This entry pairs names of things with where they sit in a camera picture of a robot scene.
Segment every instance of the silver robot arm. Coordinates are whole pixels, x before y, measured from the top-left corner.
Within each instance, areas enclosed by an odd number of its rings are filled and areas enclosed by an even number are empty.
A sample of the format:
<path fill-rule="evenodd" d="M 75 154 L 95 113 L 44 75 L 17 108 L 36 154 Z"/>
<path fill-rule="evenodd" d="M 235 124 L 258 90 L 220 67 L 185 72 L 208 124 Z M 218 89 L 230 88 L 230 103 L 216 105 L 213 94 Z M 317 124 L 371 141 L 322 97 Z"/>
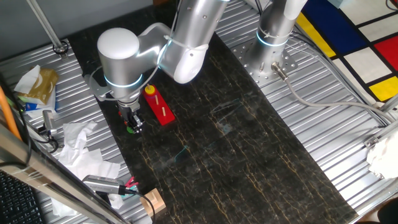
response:
<path fill-rule="evenodd" d="M 152 24 L 142 34 L 123 28 L 105 31 L 97 47 L 107 88 L 95 83 L 93 91 L 99 100 L 118 102 L 125 121 L 141 131 L 142 121 L 137 115 L 138 97 L 148 80 L 142 74 L 159 68 L 177 83 L 188 83 L 201 70 L 208 44 L 229 0 L 181 0 L 177 23 L 172 32 L 161 23 Z M 245 52 L 249 64 L 259 73 L 272 72 L 274 62 L 283 63 L 285 43 L 297 16 L 307 0 L 274 0 L 260 18 L 257 41 Z M 110 93 L 114 98 L 106 99 Z"/>

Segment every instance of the work table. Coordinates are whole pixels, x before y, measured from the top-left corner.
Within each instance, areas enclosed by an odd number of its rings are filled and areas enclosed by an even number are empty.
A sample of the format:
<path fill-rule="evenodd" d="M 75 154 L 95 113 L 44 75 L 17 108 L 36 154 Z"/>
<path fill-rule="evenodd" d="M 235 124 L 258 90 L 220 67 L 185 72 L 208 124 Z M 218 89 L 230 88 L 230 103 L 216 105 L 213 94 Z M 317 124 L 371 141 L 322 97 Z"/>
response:
<path fill-rule="evenodd" d="M 139 35 L 174 18 L 148 7 L 68 37 L 85 73 L 100 66 L 107 29 Z M 99 105 L 139 189 L 158 188 L 168 214 L 157 223 L 348 223 L 355 211 L 310 157 L 232 52 L 214 35 L 186 85 L 158 71 L 155 85 L 176 120 L 161 126 L 141 97 L 144 127 L 129 134 L 114 102 Z"/>

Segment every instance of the keyboard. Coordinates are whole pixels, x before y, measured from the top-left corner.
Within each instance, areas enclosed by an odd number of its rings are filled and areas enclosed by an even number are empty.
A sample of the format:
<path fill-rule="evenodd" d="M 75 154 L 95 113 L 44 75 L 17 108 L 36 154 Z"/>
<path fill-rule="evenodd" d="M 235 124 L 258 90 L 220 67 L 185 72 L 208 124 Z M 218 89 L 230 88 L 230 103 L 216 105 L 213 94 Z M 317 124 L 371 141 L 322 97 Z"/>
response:
<path fill-rule="evenodd" d="M 0 223 L 45 223 L 42 210 L 32 188 L 1 170 Z"/>

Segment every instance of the yellow cap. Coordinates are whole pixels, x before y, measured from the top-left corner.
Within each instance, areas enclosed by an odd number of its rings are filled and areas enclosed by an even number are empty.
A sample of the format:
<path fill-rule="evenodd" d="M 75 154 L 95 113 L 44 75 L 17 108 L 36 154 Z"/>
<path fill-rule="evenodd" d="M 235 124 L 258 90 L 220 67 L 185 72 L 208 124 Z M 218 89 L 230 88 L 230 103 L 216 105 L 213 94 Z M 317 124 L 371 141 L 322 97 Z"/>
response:
<path fill-rule="evenodd" d="M 145 87 L 145 93 L 148 94 L 148 95 L 154 94 L 155 93 L 155 87 L 152 86 L 152 85 L 147 85 Z"/>

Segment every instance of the metal slotted table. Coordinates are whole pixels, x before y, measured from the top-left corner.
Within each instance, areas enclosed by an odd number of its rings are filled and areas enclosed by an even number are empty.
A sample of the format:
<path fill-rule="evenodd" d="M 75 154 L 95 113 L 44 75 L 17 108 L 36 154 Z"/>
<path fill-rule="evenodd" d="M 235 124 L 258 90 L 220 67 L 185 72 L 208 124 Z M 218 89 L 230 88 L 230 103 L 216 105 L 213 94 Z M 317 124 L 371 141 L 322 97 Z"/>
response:
<path fill-rule="evenodd" d="M 231 0 L 216 33 L 239 58 L 241 47 L 255 41 L 258 21 L 257 10 L 243 0 Z M 306 44 L 291 40 L 288 44 L 315 55 Z M 352 94 L 354 87 L 344 85 L 337 70 L 332 68 L 331 73 L 314 57 L 288 46 L 286 51 L 298 64 L 298 70 L 289 73 L 290 81 L 304 99 L 319 103 L 359 101 Z M 372 114 L 352 106 L 307 107 L 297 102 L 279 77 L 262 77 L 263 80 L 255 75 L 252 77 L 358 215 L 398 192 L 398 180 L 380 179 L 369 171 L 366 162 L 368 149 L 364 142 L 379 132 L 381 125 Z"/>
<path fill-rule="evenodd" d="M 95 121 L 97 123 L 94 131 L 87 136 L 88 150 L 101 149 L 104 161 L 114 162 L 121 165 L 118 178 L 124 182 L 131 177 L 129 169 L 120 153 L 108 124 L 97 104 L 95 97 L 90 93 L 88 85 L 83 80 L 82 70 L 70 47 L 68 58 L 61 60 L 59 55 L 53 52 L 52 45 L 42 47 L 32 52 L 17 56 L 0 63 L 0 72 L 4 75 L 10 88 L 14 89 L 17 82 L 31 67 L 40 65 L 44 68 L 54 69 L 60 76 L 56 87 L 58 110 L 55 117 L 55 126 L 58 133 L 55 139 L 63 145 L 63 129 L 65 123 L 82 123 Z M 30 119 L 29 123 L 38 128 L 43 125 L 43 117 Z M 53 155 L 58 158 L 61 149 Z M 38 198 L 44 212 L 47 223 L 90 223 L 83 215 L 59 217 L 52 212 L 50 197 L 42 192 Z M 124 205 L 118 212 L 129 221 L 134 223 L 152 223 L 147 215 L 138 196 L 124 198 Z"/>

